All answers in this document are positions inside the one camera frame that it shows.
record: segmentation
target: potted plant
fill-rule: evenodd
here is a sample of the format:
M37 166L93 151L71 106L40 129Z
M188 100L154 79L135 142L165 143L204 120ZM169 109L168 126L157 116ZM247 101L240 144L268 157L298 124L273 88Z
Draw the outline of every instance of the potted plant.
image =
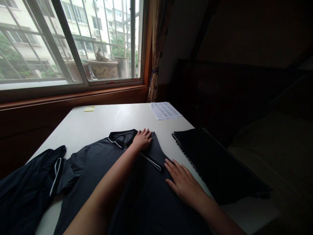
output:
M65 62L66 67L69 70L69 73L72 76L72 79L74 82L80 82L82 80L81 75L79 74L78 68L76 66L76 63L74 61L70 61L70 62ZM82 66L85 70L85 74L88 80L91 80L91 76L90 76L90 70L89 70L89 64L88 63L83 63L82 62Z
M100 48L96 53L96 60L88 60L92 72L98 78L117 78L118 62L111 61L100 54Z

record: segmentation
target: sticky note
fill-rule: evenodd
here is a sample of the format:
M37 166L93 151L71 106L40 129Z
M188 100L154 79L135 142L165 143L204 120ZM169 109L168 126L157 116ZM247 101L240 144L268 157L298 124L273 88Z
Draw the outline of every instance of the sticky note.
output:
M95 107L94 106L90 106L90 107L86 107L84 112L92 112L95 110Z

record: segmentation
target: dark gray polo shirt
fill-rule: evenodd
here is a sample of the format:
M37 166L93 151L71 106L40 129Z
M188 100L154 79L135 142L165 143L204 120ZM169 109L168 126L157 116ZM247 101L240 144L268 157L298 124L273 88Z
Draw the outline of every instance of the dark gray polo shirt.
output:
M59 183L65 188L65 198L55 235L64 233L136 134L135 129L111 133L108 138L72 154L65 162ZM151 145L134 164L107 234L212 234L202 217L182 202L165 182L165 179L172 180L164 169L167 157L156 134L152 137Z

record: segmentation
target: right hand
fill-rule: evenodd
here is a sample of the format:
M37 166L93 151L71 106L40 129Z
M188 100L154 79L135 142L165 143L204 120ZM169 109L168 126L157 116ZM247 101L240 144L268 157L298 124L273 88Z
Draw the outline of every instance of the right hand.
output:
M179 165L174 159L173 165L165 159L165 167L172 176L173 181L166 179L166 183L187 205L199 212L202 205L210 199L199 183L184 165Z

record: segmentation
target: wooden window sill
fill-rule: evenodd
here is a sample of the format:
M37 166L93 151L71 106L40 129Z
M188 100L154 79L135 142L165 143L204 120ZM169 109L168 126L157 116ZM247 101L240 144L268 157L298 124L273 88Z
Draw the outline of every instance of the wooden window sill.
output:
M112 93L119 93L121 98L124 97L123 94L125 92L133 91L131 94L136 95L136 93L148 92L149 87L147 85L135 85L135 86L125 86L125 87L115 87L109 89L102 89L102 90L94 90L94 91L85 91L85 92L78 92L66 95L56 95L56 96L49 96L49 97L42 97L42 98L35 98L29 100L22 100L22 101L12 101L12 102L4 102L0 103L0 110L8 110L13 108L21 108L33 105L40 105L52 102L61 102L66 100L73 100L73 99L80 99L86 97L95 97L106 95L109 97L109 94Z

